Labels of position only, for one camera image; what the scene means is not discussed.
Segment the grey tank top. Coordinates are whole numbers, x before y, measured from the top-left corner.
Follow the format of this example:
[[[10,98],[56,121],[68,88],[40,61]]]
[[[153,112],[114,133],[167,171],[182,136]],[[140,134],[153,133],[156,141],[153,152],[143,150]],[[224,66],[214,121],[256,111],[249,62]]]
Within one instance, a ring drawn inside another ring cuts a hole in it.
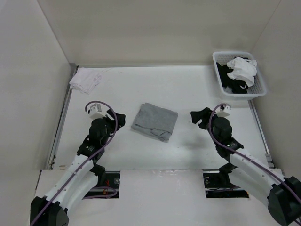
[[[163,142],[168,142],[177,122],[178,113],[150,103],[141,105],[131,128]]]

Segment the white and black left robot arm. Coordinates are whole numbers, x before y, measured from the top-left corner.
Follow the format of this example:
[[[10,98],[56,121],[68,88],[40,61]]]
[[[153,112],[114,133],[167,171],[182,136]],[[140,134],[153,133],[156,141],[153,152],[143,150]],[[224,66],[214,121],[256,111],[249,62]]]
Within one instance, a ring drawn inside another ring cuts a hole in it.
[[[31,202],[32,226],[66,226],[69,214],[93,187],[105,184],[105,168],[97,162],[116,132],[126,123],[124,114],[107,111],[96,114],[89,134],[79,147],[73,162],[60,180],[44,196]]]

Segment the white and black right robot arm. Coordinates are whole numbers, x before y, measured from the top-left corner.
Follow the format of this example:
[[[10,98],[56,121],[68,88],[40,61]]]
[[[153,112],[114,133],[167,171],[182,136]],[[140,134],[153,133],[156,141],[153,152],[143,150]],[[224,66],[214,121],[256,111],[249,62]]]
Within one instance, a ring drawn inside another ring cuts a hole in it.
[[[232,127],[226,118],[230,110],[229,105],[219,104],[213,110],[206,107],[190,113],[192,123],[209,133],[217,153],[227,161],[219,168],[219,183],[249,192],[268,209],[278,224],[300,224],[300,180],[276,173],[252,156],[232,135]]]

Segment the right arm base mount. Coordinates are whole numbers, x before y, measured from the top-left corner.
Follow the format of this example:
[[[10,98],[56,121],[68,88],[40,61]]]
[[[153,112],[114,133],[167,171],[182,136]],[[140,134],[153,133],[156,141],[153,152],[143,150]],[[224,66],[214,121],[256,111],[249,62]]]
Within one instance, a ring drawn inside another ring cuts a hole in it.
[[[230,182],[229,174],[235,168],[227,163],[217,170],[203,171],[206,198],[249,198],[247,191]]]

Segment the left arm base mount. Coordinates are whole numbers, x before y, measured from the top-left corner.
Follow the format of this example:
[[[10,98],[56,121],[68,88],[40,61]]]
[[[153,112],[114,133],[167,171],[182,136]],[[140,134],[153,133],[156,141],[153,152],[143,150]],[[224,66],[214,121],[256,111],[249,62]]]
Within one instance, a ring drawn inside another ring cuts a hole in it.
[[[104,179],[90,189],[84,199],[91,198],[91,196],[98,199],[119,198],[120,178],[120,171],[107,171]]]

